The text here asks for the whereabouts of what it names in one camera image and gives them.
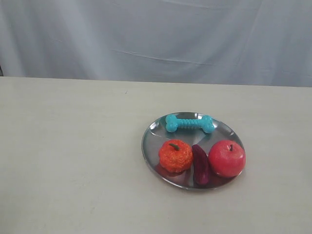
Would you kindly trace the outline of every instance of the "apple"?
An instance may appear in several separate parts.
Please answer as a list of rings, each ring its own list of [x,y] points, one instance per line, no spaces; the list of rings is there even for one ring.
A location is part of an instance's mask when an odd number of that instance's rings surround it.
[[[244,169],[246,155],[243,148],[234,141],[221,140],[208,153],[212,170],[220,177],[237,176]]]

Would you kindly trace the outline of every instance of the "table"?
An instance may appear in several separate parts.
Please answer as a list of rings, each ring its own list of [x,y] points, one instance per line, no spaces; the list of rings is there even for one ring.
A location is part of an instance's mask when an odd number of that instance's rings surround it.
[[[0,78],[2,234],[308,234],[312,88]],[[212,115],[240,136],[246,170],[207,193],[146,166],[159,116]]]

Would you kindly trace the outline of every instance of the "fake fruit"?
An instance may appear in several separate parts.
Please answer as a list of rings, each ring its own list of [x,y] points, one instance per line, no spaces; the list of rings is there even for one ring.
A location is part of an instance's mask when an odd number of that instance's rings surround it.
[[[160,165],[172,173],[189,169],[193,162],[192,149],[182,140],[166,141],[160,148],[158,155]]]
[[[236,142],[221,140],[209,151],[208,161],[217,175],[230,178],[239,175],[244,169],[246,155]]]
[[[194,158],[194,181],[199,185],[209,182],[209,164],[205,151],[199,145],[192,146]]]

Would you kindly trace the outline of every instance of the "blue toy bone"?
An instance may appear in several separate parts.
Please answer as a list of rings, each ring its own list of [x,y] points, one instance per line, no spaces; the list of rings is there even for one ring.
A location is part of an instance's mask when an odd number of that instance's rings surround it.
[[[203,116],[202,119],[182,119],[171,114],[166,116],[166,123],[166,129],[170,133],[178,128],[201,128],[205,133],[212,133],[215,130],[210,116]]]

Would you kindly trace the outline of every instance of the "plate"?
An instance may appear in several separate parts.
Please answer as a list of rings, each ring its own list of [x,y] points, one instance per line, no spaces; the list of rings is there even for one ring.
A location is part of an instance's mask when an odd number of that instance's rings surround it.
[[[204,114],[194,112],[173,113],[177,118],[201,119]],[[236,178],[221,178],[215,174],[210,176],[210,181],[205,186],[199,186],[193,181],[194,167],[181,173],[170,173],[159,164],[158,151],[164,142],[170,139],[180,139],[189,145],[198,144],[208,153],[211,147],[220,140],[232,140],[238,143],[243,149],[244,146],[238,135],[223,122],[212,118],[215,130],[211,134],[204,133],[201,129],[179,129],[174,133],[166,130],[166,116],[163,116],[146,129],[142,139],[143,157],[156,176],[162,178],[168,183],[186,190],[204,191],[208,189],[216,189],[220,186],[228,184]]]

